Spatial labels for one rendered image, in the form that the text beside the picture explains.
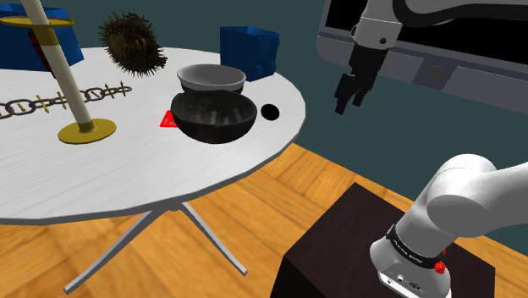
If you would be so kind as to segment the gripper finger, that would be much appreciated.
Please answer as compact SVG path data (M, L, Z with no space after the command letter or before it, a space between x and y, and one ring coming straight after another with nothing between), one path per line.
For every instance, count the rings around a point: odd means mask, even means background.
M366 94L371 89L372 89L372 85L357 86L356 91L354 93L353 105L356 106L356 107L359 107L362 104Z
M354 74L342 74L338 87L334 93L337 99L335 112L343 114L349 99L357 92L358 86Z

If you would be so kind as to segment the black round disc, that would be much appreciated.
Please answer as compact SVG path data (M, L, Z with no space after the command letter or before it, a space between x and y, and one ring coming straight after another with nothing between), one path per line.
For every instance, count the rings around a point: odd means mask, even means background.
M275 105L268 103L261 107L261 116L266 120L274 121L279 118L280 111Z

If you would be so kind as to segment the small blue box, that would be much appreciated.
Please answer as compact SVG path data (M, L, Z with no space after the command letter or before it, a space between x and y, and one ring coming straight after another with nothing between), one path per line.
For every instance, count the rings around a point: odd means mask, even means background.
M277 32L253 26L219 29L220 64L239 69L247 81L260 80L276 72L280 44Z

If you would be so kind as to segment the black bowl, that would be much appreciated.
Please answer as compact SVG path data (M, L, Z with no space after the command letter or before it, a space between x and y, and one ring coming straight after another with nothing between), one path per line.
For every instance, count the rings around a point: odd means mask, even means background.
M246 135L256 121L256 105L233 91L185 91L171 103L175 124L188 137L225 144Z

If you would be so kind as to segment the grey bowl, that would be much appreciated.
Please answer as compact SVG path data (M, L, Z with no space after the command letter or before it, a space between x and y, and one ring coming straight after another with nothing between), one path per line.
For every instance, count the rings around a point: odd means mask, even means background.
M181 86L191 91L225 90L241 93L246 82L243 71L221 64L194 64L177 73Z

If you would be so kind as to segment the dark robot stand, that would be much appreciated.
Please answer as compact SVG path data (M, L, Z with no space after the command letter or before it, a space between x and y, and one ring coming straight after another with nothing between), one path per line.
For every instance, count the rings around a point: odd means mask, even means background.
M422 196L408 212L353 184L284 254L270 298L404 298L380 280L377 270L390 262L395 284L420 286L423 296L436 284L452 298L497 298L495 269L443 232L428 217ZM399 255L385 235L396 228L414 253L445 256L445 272L417 267Z

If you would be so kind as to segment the red triangle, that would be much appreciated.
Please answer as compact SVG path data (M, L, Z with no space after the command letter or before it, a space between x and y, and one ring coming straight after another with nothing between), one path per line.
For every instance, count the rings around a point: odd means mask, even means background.
M162 122L160 123L160 126L163 128L177 128L178 127L176 123L174 122L173 115L170 110L168 110L164 114L162 118Z

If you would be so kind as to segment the brown spiky ball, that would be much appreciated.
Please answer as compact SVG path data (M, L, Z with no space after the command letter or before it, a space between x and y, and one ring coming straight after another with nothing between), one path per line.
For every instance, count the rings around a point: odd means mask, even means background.
M164 69L168 58L157 44L152 23L135 12L109 14L99 27L102 47L123 72L149 77Z

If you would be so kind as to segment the white round table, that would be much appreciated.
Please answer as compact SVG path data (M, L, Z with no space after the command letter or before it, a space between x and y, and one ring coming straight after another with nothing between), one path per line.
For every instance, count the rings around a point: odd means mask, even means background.
M59 105L0 119L0 298L269 298L283 254L309 220L281 213L289 188L270 169L302 154L305 101L280 74L247 83L278 107L227 145L191 140L161 121L181 90L178 70L211 52L168 48L150 77L118 69L100 48L72 68L91 116L116 131L88 145L58 132Z

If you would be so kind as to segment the white pole with gold discs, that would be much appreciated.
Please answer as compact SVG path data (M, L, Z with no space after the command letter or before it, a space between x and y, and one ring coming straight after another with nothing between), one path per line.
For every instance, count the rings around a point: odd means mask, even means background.
M58 139L66 144L79 145L101 141L109 137L115 132L116 124L109 119L93 119L90 116L54 31L58 27L74 25L74 21L64 18L48 18L40 0L20 1L26 16L2 17L0 23L31 28L36 34L41 49L75 119L75 123L65 126L58 132Z

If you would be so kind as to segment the large blue box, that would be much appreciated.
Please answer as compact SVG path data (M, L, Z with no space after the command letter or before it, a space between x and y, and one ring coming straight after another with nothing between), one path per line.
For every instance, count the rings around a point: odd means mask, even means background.
M73 27L54 29L69 66L83 60ZM0 69L47 71L29 36L29 29L0 23Z

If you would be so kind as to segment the red and black coil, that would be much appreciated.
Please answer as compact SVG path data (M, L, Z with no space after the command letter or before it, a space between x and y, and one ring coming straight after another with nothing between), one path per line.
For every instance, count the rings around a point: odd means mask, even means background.
M35 49L37 55L39 56L39 59L41 60L41 62L43 64L43 66L45 67L45 69L52 75L53 78L56 78L55 74L52 71L52 68L51 68L49 62L47 61L46 55L43 52L43 50L41 48L41 45L40 45L40 43L39 43L34 31L32 29L29 29L27 36L30 39L31 44L32 44L33 48Z

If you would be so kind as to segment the grey wall television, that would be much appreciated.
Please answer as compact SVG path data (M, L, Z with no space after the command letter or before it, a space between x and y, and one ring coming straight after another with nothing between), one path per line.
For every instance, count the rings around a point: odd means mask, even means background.
M403 25L398 17L404 16L401 7L406 0L367 0L357 24L348 30L329 23L337 3L325 1L316 39L316 50L323 60L347 66L359 43L386 52L382 62L372 67L374 75L528 114L528 99L521 97L528 92L528 66L397 40Z

